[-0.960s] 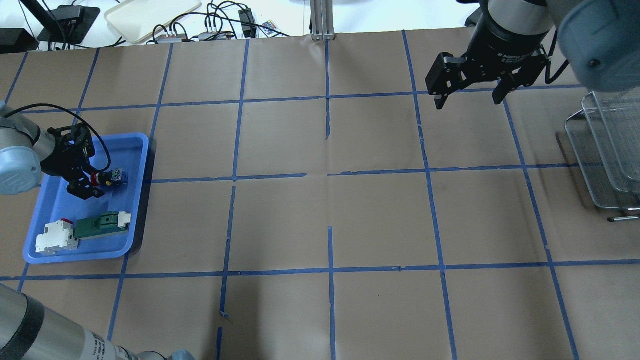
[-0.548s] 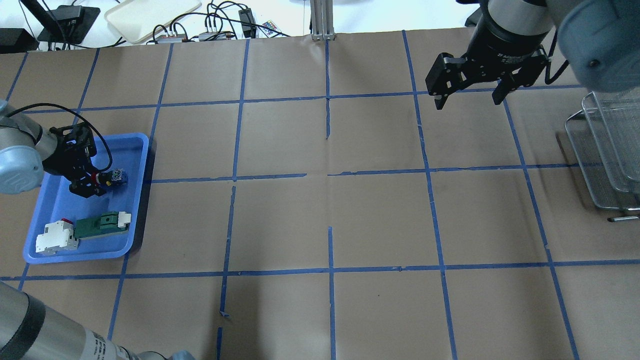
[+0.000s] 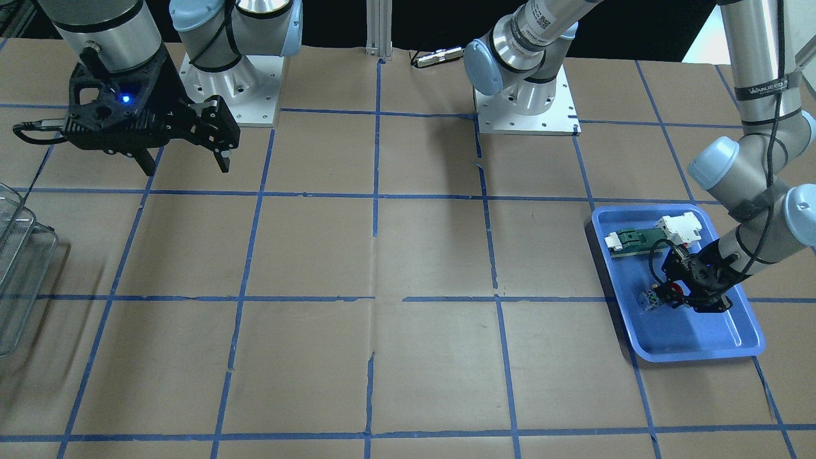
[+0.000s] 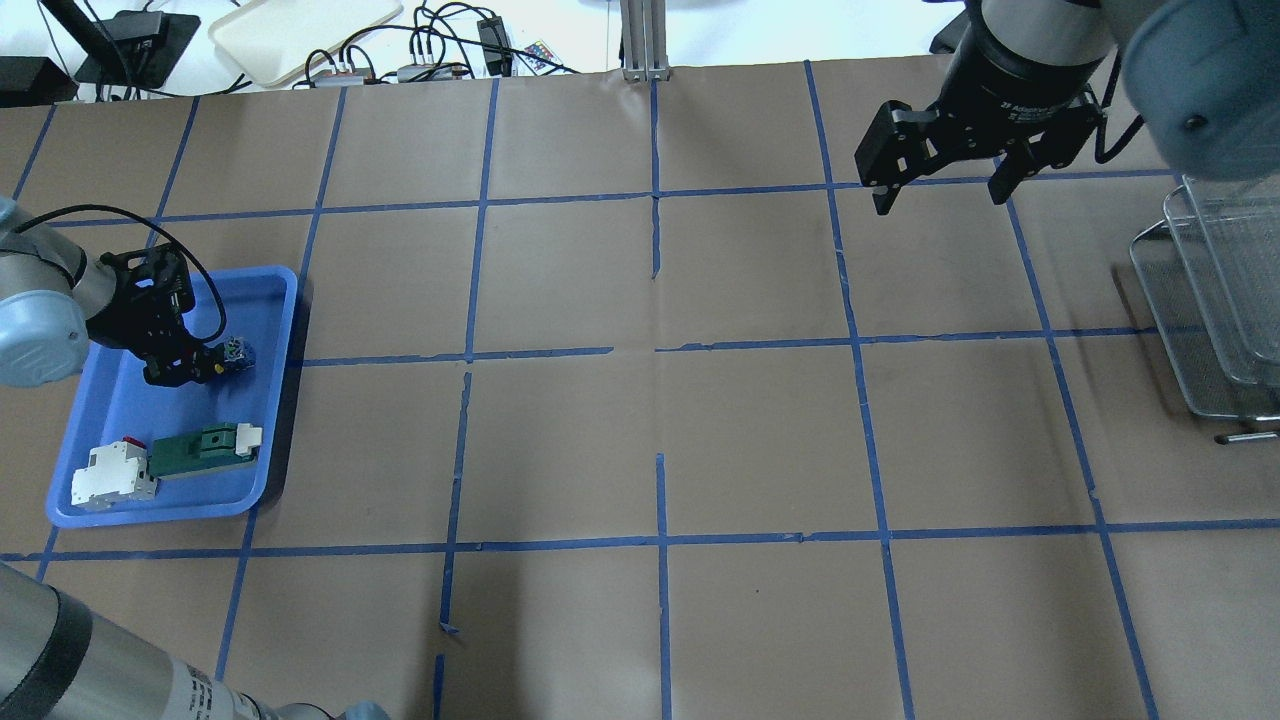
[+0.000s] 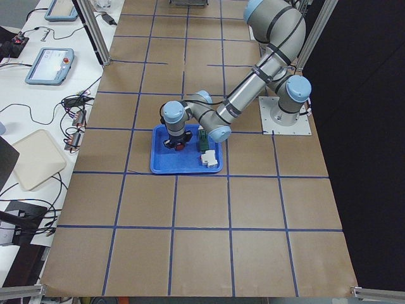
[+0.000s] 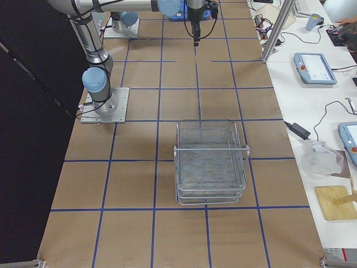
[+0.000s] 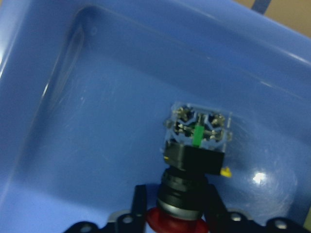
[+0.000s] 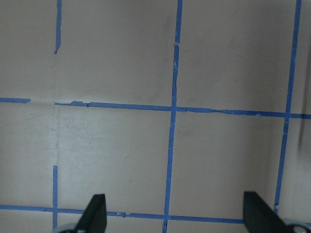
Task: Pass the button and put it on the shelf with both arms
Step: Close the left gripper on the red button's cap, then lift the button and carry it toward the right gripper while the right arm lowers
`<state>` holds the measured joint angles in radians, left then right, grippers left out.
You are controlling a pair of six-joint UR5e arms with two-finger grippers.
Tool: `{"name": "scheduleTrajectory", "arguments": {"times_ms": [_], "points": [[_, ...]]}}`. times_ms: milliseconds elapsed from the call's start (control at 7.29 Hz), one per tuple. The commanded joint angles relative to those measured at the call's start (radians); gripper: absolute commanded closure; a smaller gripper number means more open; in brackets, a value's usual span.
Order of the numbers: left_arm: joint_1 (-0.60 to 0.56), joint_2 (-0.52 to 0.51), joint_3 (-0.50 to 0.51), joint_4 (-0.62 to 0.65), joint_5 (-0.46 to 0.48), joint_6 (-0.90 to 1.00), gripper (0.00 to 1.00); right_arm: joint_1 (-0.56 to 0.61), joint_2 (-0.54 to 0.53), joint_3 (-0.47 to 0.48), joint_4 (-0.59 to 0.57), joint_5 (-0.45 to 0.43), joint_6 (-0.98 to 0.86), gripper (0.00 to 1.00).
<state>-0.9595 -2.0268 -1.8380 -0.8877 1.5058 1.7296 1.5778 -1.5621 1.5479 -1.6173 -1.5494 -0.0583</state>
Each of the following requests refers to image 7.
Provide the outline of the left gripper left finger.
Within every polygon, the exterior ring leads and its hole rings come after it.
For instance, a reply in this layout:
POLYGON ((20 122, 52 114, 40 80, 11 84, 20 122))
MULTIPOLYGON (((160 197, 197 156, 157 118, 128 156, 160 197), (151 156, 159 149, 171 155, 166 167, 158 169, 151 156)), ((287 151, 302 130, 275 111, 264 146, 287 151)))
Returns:
POLYGON ((129 213, 117 218, 117 233, 144 233, 146 230, 147 189, 146 185, 136 185, 129 213))

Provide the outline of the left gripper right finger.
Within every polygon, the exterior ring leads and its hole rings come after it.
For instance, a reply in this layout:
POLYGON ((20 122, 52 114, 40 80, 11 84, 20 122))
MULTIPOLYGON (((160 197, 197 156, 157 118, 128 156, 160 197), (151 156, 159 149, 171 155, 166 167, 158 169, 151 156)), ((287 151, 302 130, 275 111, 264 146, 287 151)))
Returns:
POLYGON ((216 187, 206 187, 205 219, 212 233, 253 233, 252 221, 237 209, 227 209, 216 187))

